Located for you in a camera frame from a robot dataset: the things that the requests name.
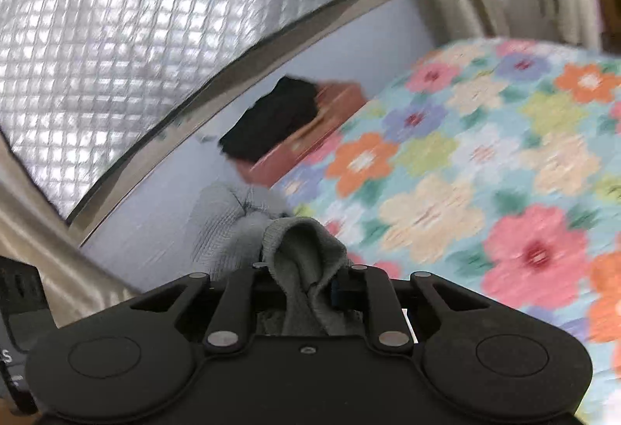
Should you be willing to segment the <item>floral quilted bedspread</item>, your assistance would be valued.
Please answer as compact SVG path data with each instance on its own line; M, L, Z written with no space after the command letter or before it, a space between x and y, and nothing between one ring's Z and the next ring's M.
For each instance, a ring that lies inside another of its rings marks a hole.
M474 39L417 61L276 184L357 262L433 272L587 348L620 419L620 60Z

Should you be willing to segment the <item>beige curtain left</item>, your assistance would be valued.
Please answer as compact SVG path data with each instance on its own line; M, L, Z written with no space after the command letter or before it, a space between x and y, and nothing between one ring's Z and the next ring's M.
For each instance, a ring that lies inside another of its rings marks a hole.
M86 258L5 136L0 157L1 254L37 267L57 325L140 295Z

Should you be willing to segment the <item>grey waffle knit shirt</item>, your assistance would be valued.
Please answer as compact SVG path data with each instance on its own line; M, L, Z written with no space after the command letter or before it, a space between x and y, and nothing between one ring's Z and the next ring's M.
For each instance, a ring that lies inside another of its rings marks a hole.
M319 221L297 217L261 186L216 182L199 194L185 225L194 268L222 280L263 262L284 292L284 311L259 315L269 336L346 336L361 331L354 312L339 312L324 293L349 265L346 247Z

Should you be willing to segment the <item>red suitcase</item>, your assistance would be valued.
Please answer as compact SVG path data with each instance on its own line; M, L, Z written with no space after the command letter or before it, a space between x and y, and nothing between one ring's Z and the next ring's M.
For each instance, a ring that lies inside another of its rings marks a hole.
M367 103L361 85L330 81L319 85L317 117L273 147L256 163L229 158L241 178L250 184L272 187L306 156L314 153L341 125Z

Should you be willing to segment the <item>window with frame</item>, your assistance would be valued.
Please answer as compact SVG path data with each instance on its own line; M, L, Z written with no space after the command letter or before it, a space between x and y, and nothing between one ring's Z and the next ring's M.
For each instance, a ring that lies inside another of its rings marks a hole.
M1 0L1 196L82 239L201 124L388 0Z

